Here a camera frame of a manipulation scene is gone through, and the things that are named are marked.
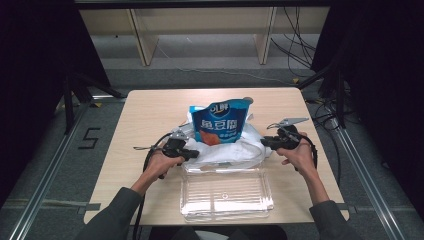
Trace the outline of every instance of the hand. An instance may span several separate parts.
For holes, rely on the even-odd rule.
[[[159,176],[166,176],[168,170],[177,164],[183,163],[183,157],[169,158],[165,156],[162,151],[157,150],[152,154],[149,165],[147,166],[144,173],[151,176],[154,180],[158,179]]]
[[[163,155],[162,151],[155,151],[150,158],[146,170],[133,184],[131,189],[140,194],[140,196],[143,196],[150,185],[156,181],[160,175],[166,175],[171,167],[183,162],[183,157],[169,158]]]
[[[307,136],[304,132],[299,132],[299,134]],[[281,164],[287,165],[291,163],[296,169],[298,169],[302,176],[305,177],[309,173],[316,172],[312,158],[311,146],[305,139],[302,138],[299,145],[293,150],[279,148],[276,152],[280,156],[287,157],[287,159],[282,161]]]

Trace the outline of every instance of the gray jacket sleeve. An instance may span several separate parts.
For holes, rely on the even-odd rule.
[[[76,239],[126,239],[131,218],[140,201],[138,193],[121,188],[110,205],[91,219]]]
[[[321,240],[362,239],[356,231],[350,227],[340,213],[334,201],[325,201],[309,209],[318,228]]]

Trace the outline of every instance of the transparent lid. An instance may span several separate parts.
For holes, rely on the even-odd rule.
[[[274,204],[268,178],[260,163],[248,165],[209,164],[202,172],[183,168],[181,213],[186,221],[267,217]]]

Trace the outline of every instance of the snack bag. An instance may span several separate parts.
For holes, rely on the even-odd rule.
[[[234,143],[243,131],[251,98],[230,99],[215,102],[198,110],[191,106],[195,140],[209,146],[220,143]]]

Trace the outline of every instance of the wooden table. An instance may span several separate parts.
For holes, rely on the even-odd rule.
[[[249,122],[263,135],[275,135],[275,129],[266,127],[283,118],[310,117],[305,102],[297,88],[227,88],[138,90],[127,98],[115,134],[112,138],[90,204],[100,203],[100,210],[109,205],[121,187],[131,187],[142,172],[147,151],[136,151],[135,146],[151,146],[162,135],[186,120],[190,105],[207,106],[212,102],[232,98],[251,97]],[[318,150],[318,171],[336,203],[343,203],[340,190],[325,156],[312,120],[296,125],[307,132]],[[196,224],[280,224],[312,222],[312,206],[303,178],[292,166],[282,166],[283,157],[275,152],[265,159],[274,209],[266,218],[240,219]],[[184,225],[180,213],[181,168],[174,167],[164,180],[156,181],[147,191],[141,218],[142,225]],[[88,222],[98,211],[87,211]],[[347,211],[342,211],[345,218]]]

